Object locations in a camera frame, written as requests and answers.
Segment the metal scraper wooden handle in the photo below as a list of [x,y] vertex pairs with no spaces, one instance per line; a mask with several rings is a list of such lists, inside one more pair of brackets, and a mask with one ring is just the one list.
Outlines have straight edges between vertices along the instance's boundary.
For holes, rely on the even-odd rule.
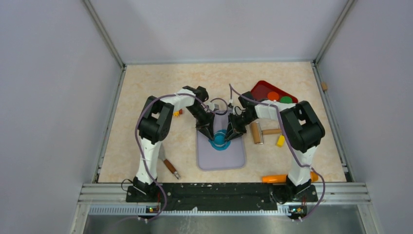
[[180,179],[180,175],[174,165],[166,158],[164,145],[160,145],[158,158],[163,162],[166,168],[174,175],[176,179]]

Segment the lavender plastic tray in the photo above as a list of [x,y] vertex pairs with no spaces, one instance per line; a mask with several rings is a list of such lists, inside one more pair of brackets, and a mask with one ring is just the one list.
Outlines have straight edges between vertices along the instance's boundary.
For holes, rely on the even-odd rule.
[[[227,130],[228,113],[216,115],[214,118],[214,133]],[[242,168],[246,163],[244,141],[241,137],[230,141],[230,146],[223,151],[217,151],[210,145],[209,139],[196,132],[197,165],[203,171],[230,170]]]

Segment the blue dough piece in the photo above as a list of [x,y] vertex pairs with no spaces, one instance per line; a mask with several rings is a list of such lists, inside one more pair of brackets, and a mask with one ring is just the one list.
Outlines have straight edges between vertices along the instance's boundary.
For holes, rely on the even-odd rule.
[[214,134],[214,139],[209,139],[209,143],[213,149],[217,151],[226,150],[230,146],[230,141],[225,140],[226,130],[218,130]]

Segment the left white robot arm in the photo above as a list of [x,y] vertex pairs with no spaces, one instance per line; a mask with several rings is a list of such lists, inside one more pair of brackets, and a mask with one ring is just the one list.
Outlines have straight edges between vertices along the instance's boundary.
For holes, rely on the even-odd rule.
[[204,104],[208,99],[208,92],[202,86],[184,86],[175,94],[148,97],[135,128],[141,159],[133,186],[142,200],[148,202],[156,196],[157,160],[161,144],[169,134],[173,113],[187,108],[196,119],[196,130],[214,139],[215,114]]

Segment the round metal cutter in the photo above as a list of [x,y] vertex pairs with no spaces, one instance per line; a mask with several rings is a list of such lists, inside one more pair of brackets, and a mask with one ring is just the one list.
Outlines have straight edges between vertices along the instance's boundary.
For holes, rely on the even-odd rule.
[[213,144],[218,148],[223,148],[227,145],[228,141],[224,141],[226,130],[219,130],[214,134]]

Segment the wooden rolling pin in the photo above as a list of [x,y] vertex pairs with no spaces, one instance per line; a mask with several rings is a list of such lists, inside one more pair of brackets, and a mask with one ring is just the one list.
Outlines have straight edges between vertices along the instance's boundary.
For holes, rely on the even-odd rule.
[[263,144],[263,136],[265,135],[276,135],[282,133],[282,130],[279,128],[263,130],[259,122],[252,122],[249,127],[253,143],[256,145]]

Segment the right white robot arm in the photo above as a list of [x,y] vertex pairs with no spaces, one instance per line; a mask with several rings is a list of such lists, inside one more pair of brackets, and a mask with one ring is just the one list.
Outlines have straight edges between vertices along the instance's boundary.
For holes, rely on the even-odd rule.
[[256,100],[251,92],[239,96],[244,108],[241,114],[229,114],[225,141],[241,137],[246,127],[257,119],[276,120],[293,155],[286,178],[286,196],[298,201],[311,183],[311,164],[325,129],[308,101],[280,103],[268,99]]

